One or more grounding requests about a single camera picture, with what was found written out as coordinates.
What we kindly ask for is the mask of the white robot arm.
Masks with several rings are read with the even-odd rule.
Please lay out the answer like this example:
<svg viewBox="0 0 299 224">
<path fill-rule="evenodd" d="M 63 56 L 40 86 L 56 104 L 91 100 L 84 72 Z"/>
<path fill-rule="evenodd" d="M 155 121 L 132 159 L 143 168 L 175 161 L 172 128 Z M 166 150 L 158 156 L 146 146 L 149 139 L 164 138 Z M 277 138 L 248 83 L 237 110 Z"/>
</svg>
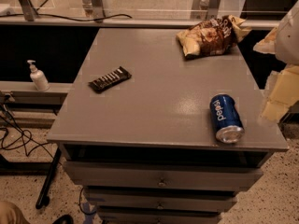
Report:
<svg viewBox="0 0 299 224">
<path fill-rule="evenodd" d="M 277 75 L 270 76 L 270 93 L 262 111 L 264 119 L 279 122 L 299 101 L 299 1 L 253 50 L 274 54 L 287 64 Z"/>
</svg>

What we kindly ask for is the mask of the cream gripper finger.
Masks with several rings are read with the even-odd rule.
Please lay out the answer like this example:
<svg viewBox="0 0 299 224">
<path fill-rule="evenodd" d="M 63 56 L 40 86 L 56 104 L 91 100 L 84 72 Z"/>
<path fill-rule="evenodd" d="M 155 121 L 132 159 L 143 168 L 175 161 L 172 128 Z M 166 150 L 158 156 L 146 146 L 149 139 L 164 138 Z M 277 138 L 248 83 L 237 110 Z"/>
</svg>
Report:
<svg viewBox="0 0 299 224">
<path fill-rule="evenodd" d="M 274 27 L 264 39 L 254 45 L 253 50 L 262 54 L 275 54 L 277 30 L 278 28 Z"/>
<path fill-rule="evenodd" d="M 261 117 L 279 123 L 290 107 L 299 101 L 299 66 L 287 65 L 272 71 L 266 81 Z"/>
</svg>

